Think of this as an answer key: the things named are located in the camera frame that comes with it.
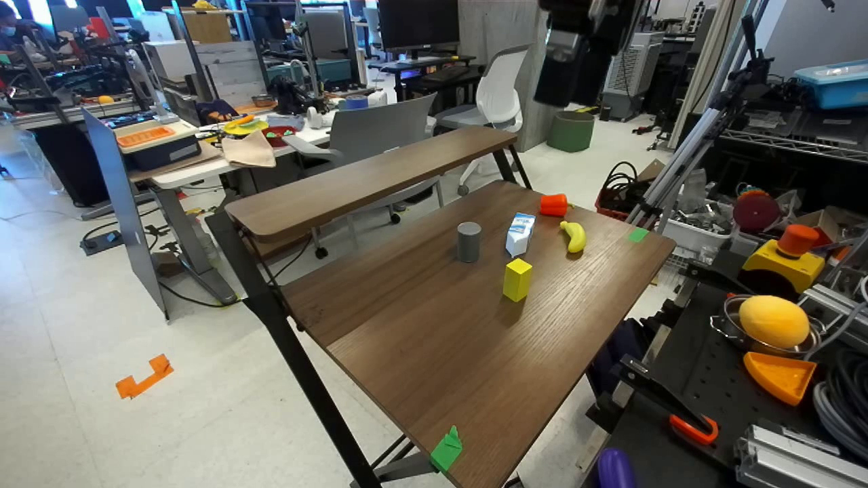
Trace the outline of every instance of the storage bin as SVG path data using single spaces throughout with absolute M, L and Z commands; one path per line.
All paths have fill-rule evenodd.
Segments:
M 812 89 L 816 108 L 868 108 L 868 58 L 815 64 L 792 72 Z
M 677 240 L 682 256 L 715 256 L 729 240 L 729 233 L 710 233 L 682 220 L 667 220 L 662 235 Z
M 592 146 L 592 134 L 595 114 L 561 111 L 553 119 L 545 144 L 561 152 L 584 152 Z

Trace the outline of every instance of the orange tape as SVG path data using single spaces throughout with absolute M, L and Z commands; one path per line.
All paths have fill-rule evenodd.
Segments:
M 148 380 L 137 381 L 133 376 L 125 376 L 118 381 L 120 399 L 137 399 L 175 371 L 167 354 L 157 354 L 149 362 L 154 373 L 149 373 Z

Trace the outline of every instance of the box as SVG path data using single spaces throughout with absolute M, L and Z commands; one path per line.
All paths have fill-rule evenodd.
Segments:
M 868 58 L 801 66 L 792 79 L 815 91 L 823 111 L 868 108 Z
M 504 298 L 510 298 L 512 304 L 523 301 L 530 286 L 533 286 L 533 270 L 536 264 L 517 256 L 508 263 L 504 267 Z
M 190 38 L 192 41 L 202 41 L 202 42 L 229 42 L 233 41 L 233 31 L 229 26 L 229 12 L 221 12 L 221 11 L 209 11 L 209 12 L 187 12 L 184 11 L 184 20 L 187 20 L 187 30 L 190 30 Z
M 130 167 L 152 171 L 202 155 L 195 126 L 184 119 L 176 122 L 139 122 L 115 129 L 118 144 Z

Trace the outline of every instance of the red handle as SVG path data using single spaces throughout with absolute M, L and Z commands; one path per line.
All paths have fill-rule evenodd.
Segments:
M 704 431 L 704 428 L 691 426 L 690 419 L 683 419 L 678 413 L 670 413 L 667 423 L 682 439 L 686 439 L 690 443 L 697 443 L 697 447 L 715 447 L 715 442 L 721 432 L 721 428 L 717 426 L 715 416 L 706 416 L 710 431 Z

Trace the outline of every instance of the white chair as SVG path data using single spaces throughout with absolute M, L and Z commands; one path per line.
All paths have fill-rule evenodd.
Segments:
M 354 164 L 355 159 L 375 156 L 375 155 L 415 144 L 422 138 L 428 138 L 431 134 L 428 133 L 431 103 L 435 103 L 435 94 L 412 98 L 412 100 L 394 103 L 394 104 L 365 108 L 365 111 L 336 111 L 335 122 L 331 122 L 328 148 L 320 148 L 320 146 L 316 146 L 304 138 L 297 138 L 297 134 L 286 134 L 286 141 L 302 156 L 325 159 L 324 171 L 336 167 L 336 164 Z M 426 178 L 426 182 L 419 182 L 412 186 L 405 186 L 405 188 L 373 203 L 369 209 L 389 209 L 392 222 L 401 222 L 394 209 L 399 203 L 405 203 L 408 197 L 426 191 L 426 188 L 435 188 L 436 199 L 443 206 L 439 178 Z
M 523 125 L 523 114 L 521 114 L 521 98 L 517 91 L 517 79 L 523 64 L 523 57 L 527 57 L 527 47 L 500 50 L 477 83 L 476 104 L 457 104 L 457 108 L 439 111 L 436 126 L 457 129 L 457 126 L 487 126 L 488 125 L 488 126 L 519 133 Z M 484 159 L 476 159 L 464 167 L 462 178 L 460 178 L 462 194 L 470 191 L 468 182 L 481 167 L 481 161 Z

